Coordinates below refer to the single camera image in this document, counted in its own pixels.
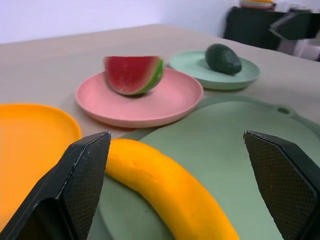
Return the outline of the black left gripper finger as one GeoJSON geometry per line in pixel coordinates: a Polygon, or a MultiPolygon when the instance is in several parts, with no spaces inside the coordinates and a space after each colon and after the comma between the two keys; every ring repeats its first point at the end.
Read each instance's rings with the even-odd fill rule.
{"type": "Polygon", "coordinates": [[[320,238],[320,168],[295,143],[247,130],[243,140],[264,203],[285,240],[320,238]]]}
{"type": "Polygon", "coordinates": [[[104,182],[108,131],[72,143],[38,180],[0,233],[2,240],[85,240],[104,182]]]}
{"type": "Polygon", "coordinates": [[[320,14],[307,11],[288,12],[269,27],[281,40],[315,39],[320,31],[320,14]]]}

